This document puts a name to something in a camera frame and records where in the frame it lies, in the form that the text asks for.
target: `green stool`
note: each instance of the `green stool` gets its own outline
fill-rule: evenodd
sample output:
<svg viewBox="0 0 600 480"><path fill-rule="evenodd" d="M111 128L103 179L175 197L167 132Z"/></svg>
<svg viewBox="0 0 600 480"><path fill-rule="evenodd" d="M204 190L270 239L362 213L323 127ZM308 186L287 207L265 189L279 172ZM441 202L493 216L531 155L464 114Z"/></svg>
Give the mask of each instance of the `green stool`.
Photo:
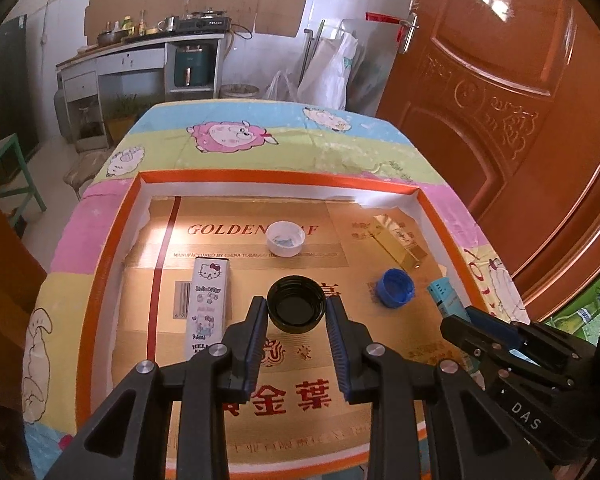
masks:
<svg viewBox="0 0 600 480"><path fill-rule="evenodd" d="M13 227L16 225L16 222L22 216L22 212L24 208L31 200L31 197L36 197L36 202L40 206L40 209L44 212L46 211L46 205L42 202L42 197L38 190L36 189L35 184L33 184L33 179L31 178L31 174L29 173L29 168L27 168L27 163L24 161L24 157L22 156L22 150L20 149L20 143L18 142L18 137L13 134L9 137L5 137L0 140L0 158L4 155L4 153L13 146L13 149L16 151L16 157L18 158L18 163L20 165L20 169L22 170L22 174L27 181L28 186L26 187L17 187L16 189L7 189L7 186L0 186L0 198L4 198L6 196L12 195L20 195L26 193L27 196L22 201L22 203L18 206L15 215L9 218L9 225Z"/></svg>

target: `colorful tablecloth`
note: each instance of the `colorful tablecloth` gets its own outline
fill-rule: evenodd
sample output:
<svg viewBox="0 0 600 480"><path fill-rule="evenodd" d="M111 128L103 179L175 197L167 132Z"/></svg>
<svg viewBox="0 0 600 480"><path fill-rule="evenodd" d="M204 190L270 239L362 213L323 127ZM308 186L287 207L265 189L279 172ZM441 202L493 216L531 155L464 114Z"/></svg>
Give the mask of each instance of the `colorful tablecloth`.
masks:
<svg viewBox="0 0 600 480"><path fill-rule="evenodd" d="M509 273L466 207L391 124L294 103L209 100L156 105L129 131L84 192L30 318L22 405L38 478L76 431L75 413L61 402L64 396L75 397L75 383L58 380L50 358L75 368L93 274L122 199L137 172L183 168L341 173L418 186L451 232L487 309L503 320L528 322Z"/></svg>

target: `wooden door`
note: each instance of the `wooden door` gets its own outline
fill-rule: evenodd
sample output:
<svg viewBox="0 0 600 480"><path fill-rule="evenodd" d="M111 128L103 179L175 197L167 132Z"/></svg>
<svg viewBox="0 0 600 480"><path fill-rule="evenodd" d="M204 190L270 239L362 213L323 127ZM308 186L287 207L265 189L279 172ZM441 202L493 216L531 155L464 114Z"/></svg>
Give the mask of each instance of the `wooden door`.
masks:
<svg viewBox="0 0 600 480"><path fill-rule="evenodd" d="M411 10L419 28L377 117L411 139L516 276L600 175L600 32L576 0Z"/></svg>

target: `planter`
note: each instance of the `planter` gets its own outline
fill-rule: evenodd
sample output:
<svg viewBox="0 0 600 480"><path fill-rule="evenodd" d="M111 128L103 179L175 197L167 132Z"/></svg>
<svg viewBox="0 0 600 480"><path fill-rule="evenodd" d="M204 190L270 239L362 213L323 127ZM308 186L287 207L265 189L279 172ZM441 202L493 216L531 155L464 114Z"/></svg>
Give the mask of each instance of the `planter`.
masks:
<svg viewBox="0 0 600 480"><path fill-rule="evenodd" d="M136 117L122 117L120 119L108 119L105 121L107 130L111 139L116 144L122 140L122 137L136 124Z"/></svg>

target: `door handle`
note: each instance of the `door handle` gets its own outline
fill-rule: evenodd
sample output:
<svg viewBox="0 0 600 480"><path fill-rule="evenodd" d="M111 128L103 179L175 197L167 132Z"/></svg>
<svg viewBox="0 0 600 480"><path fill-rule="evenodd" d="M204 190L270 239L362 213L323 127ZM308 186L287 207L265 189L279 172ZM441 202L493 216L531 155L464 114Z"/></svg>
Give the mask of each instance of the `door handle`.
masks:
<svg viewBox="0 0 600 480"><path fill-rule="evenodd" d="M409 17L412 18L411 23L408 19L400 20L400 25L403 27L403 29L406 30L406 33L402 38L402 41L400 42L400 47L398 48L398 53L400 54L407 53L407 50L409 49L409 45L411 44L411 40L413 39L413 35L416 32L416 29L420 28L420 26L418 25L418 15L415 10L411 11Z"/></svg>

